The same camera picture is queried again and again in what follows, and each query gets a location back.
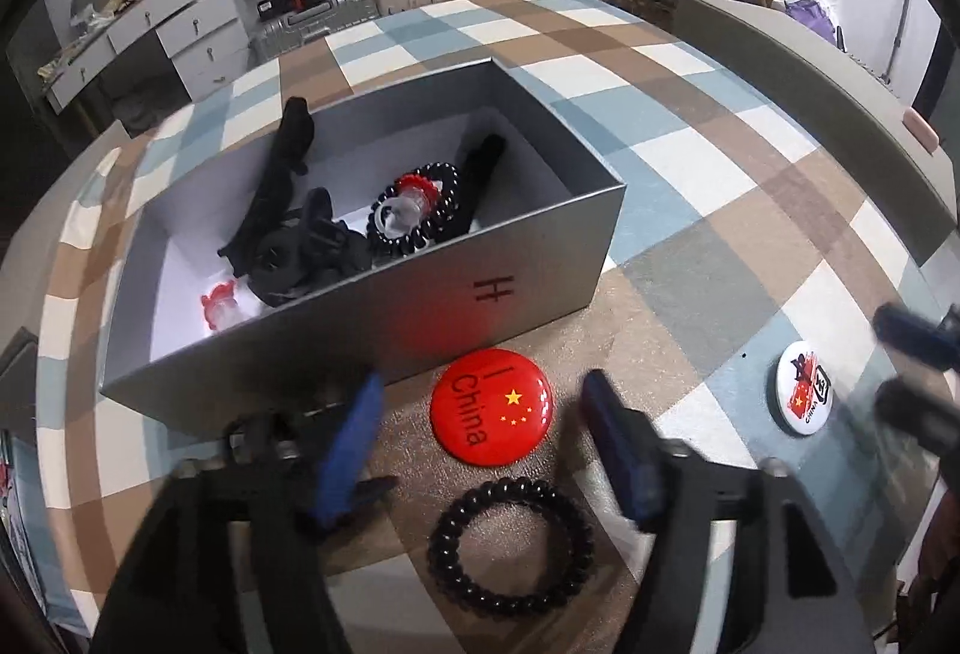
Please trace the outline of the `red clear small hair clip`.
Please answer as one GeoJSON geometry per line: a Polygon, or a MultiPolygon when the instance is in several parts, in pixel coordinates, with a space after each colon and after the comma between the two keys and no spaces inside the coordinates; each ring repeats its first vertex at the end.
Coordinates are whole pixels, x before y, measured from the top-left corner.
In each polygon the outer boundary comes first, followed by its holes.
{"type": "Polygon", "coordinates": [[[374,228],[387,239],[407,236],[431,214],[441,197],[438,184],[423,175],[407,173],[392,185],[387,196],[373,211],[374,228]]]}

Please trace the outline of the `white dressing table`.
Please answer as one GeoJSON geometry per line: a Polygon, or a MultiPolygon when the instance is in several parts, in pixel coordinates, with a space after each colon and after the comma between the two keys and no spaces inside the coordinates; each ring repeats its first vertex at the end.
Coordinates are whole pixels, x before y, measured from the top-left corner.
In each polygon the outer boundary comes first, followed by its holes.
{"type": "Polygon", "coordinates": [[[239,0],[138,0],[109,19],[106,27],[78,41],[44,82],[44,97],[52,110],[62,113],[94,79],[145,38],[161,46],[194,101],[235,82],[251,62],[251,40],[239,0]]]}

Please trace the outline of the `red China flag badge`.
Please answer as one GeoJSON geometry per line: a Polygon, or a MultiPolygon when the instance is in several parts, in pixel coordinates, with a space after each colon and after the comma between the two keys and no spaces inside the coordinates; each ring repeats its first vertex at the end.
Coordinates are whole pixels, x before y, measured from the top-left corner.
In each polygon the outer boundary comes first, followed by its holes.
{"type": "Polygon", "coordinates": [[[532,454],[553,422],[555,394],[527,356],[467,353],[434,384],[430,422],[439,446],[473,467],[506,467],[532,454]]]}

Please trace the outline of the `plaid bed blanket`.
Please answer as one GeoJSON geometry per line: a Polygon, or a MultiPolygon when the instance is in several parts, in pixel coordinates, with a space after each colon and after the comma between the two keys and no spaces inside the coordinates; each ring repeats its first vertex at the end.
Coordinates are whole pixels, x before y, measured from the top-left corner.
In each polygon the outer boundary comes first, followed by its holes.
{"type": "Polygon", "coordinates": [[[200,445],[106,399],[122,250],[143,206],[210,158],[267,136],[291,95],[339,98],[478,58],[501,61],[625,180],[594,300],[514,340],[555,384],[605,368],[659,427],[709,456],[781,457],[807,485],[884,617],[934,488],[916,443],[867,399],[907,360],[869,319],[898,298],[929,317],[958,298],[958,238],[926,262],[866,191],[765,95],[698,49],[593,0],[457,0],[348,28],[267,62],[158,129],[114,145],[68,209],[39,339],[39,462],[71,624],[96,625],[163,478],[200,445]],[[775,413],[784,349],[820,353],[835,402],[812,436],[775,413]]]}

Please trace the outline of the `grey open cardboard box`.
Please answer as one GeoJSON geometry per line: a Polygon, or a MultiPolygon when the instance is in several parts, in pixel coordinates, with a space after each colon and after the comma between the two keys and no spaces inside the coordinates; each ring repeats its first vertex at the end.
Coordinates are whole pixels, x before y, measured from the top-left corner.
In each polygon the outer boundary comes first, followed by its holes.
{"type": "Polygon", "coordinates": [[[281,306],[243,296],[241,322],[212,329],[202,298],[231,269],[223,248],[267,163],[257,137],[210,158],[140,212],[107,326],[101,391],[173,430],[348,388],[398,381],[589,303],[625,186],[548,103],[498,62],[475,61],[319,108],[298,197],[331,195],[363,232],[395,178],[462,163],[490,136],[505,153],[470,230],[374,264],[281,306]]]}

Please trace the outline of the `white round flag badge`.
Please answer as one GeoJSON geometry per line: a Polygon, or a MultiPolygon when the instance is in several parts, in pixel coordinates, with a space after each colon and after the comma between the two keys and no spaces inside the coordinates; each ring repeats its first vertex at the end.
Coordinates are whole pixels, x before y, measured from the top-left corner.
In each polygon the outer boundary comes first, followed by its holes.
{"type": "Polygon", "coordinates": [[[807,340],[789,344],[775,370],[775,413],[789,431],[812,436],[827,425],[835,386],[820,353],[807,340]]]}

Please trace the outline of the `small black hair claw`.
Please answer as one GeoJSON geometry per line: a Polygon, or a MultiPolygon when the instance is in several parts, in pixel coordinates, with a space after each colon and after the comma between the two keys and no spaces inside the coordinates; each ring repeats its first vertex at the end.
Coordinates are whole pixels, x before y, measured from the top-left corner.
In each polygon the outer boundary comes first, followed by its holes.
{"type": "Polygon", "coordinates": [[[470,230],[480,202],[488,193],[494,170],[505,155],[506,147],[508,143],[503,136],[488,134],[467,152],[460,170],[459,204],[448,227],[451,238],[465,235],[470,230]]]}

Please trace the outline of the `silver suitcase lying flat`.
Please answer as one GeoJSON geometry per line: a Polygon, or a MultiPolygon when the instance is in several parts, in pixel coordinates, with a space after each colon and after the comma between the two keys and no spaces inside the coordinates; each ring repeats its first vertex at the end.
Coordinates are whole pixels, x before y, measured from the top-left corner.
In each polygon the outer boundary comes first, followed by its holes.
{"type": "Polygon", "coordinates": [[[252,51],[257,62],[263,64],[377,17],[376,0],[328,0],[311,9],[286,12],[263,23],[252,37],[252,51]]]}

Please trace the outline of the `large black hair claw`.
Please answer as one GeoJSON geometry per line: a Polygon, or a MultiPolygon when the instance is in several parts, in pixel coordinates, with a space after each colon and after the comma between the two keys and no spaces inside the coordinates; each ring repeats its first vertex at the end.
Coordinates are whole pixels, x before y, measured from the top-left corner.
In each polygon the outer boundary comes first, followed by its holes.
{"type": "Polygon", "coordinates": [[[368,238],[342,220],[335,222],[331,193],[316,188],[257,244],[247,287],[265,305],[280,306],[363,274],[372,265],[368,238]]]}

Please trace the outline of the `long black hair claw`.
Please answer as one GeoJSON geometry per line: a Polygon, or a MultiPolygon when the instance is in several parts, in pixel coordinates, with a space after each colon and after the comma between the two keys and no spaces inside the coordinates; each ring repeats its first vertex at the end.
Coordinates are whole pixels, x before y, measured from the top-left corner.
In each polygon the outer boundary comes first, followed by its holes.
{"type": "Polygon", "coordinates": [[[218,250],[218,256],[229,262],[235,277],[249,274],[260,242],[283,222],[293,199],[293,178],[308,173],[306,155],[315,135],[308,102],[302,97],[291,97],[283,106],[280,126],[251,205],[233,238],[218,250]]]}

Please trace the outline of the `purple bag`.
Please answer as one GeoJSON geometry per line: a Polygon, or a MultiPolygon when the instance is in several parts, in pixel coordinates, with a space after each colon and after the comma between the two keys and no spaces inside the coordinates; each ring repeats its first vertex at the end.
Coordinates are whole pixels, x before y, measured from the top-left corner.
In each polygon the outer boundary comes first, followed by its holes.
{"type": "Polygon", "coordinates": [[[835,20],[830,4],[822,0],[782,0],[782,9],[791,19],[844,51],[843,28],[835,20]]]}

